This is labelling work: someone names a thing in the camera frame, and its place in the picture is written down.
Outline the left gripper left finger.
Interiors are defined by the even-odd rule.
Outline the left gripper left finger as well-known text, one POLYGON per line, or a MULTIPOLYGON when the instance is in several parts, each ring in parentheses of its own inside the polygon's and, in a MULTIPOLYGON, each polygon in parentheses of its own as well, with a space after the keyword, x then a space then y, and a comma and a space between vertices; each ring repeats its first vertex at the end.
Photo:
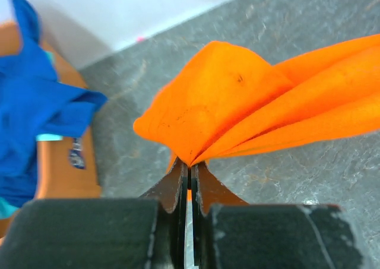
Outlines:
POLYGON ((138 198, 28 202, 1 245, 2 268, 184 268, 188 168, 138 198))

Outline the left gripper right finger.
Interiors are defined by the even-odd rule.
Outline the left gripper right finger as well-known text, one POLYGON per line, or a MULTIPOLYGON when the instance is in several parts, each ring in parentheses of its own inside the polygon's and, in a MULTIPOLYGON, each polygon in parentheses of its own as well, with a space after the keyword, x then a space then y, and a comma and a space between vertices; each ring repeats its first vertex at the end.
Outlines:
POLYGON ((332 204, 249 204, 200 163, 191 169, 199 268, 363 268, 364 250, 332 204))

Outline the orange t shirt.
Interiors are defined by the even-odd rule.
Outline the orange t shirt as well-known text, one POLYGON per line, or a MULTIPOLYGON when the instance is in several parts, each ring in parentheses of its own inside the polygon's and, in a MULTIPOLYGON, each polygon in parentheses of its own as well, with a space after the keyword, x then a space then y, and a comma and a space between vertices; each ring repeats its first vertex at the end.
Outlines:
POLYGON ((193 166, 379 129, 379 36, 277 64, 227 42, 205 45, 135 120, 140 137, 193 166))

